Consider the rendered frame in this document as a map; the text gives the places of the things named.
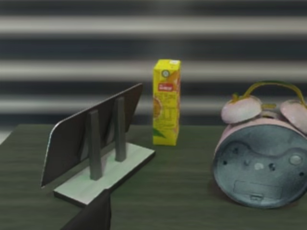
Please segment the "monitor stand base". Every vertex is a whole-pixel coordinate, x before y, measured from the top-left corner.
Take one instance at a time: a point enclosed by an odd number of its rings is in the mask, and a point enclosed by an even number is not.
[[[105,165],[103,176],[97,181],[90,179],[87,167],[54,190],[54,196],[77,206],[84,207],[94,200],[103,190],[113,191],[131,177],[155,154],[152,149],[127,143],[127,158],[123,162],[115,160],[115,149],[101,158]]]

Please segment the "yellow juice box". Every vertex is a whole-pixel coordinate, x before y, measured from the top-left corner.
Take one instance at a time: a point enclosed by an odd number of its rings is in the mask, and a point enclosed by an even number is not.
[[[161,59],[153,69],[153,144],[175,146],[180,117],[179,60]]]

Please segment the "red label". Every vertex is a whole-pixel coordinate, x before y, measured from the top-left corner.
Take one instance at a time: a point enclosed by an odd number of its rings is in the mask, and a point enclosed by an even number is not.
[[[160,83],[158,87],[159,91],[170,92],[174,90],[174,86],[172,83]]]

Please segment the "dark green table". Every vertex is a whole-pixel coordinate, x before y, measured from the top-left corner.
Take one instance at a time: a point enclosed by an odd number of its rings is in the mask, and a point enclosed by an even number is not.
[[[59,230],[80,209],[52,190],[84,167],[39,188],[52,126],[21,125],[0,145],[0,230]],[[182,127],[176,147],[152,146],[151,129],[134,126],[129,142],[156,157],[112,194],[112,230],[302,230],[307,196],[277,210],[230,202],[210,173],[223,127]]]

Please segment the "computer monitor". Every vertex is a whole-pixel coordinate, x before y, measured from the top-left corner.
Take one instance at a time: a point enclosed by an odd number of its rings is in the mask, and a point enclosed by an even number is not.
[[[137,84],[58,122],[50,133],[41,186],[89,159],[89,167],[54,190],[56,197],[83,207],[148,162],[154,151],[125,138],[141,93]],[[115,149],[101,154],[113,142]]]
[[[110,230],[111,215],[110,192],[104,190],[61,230]]]

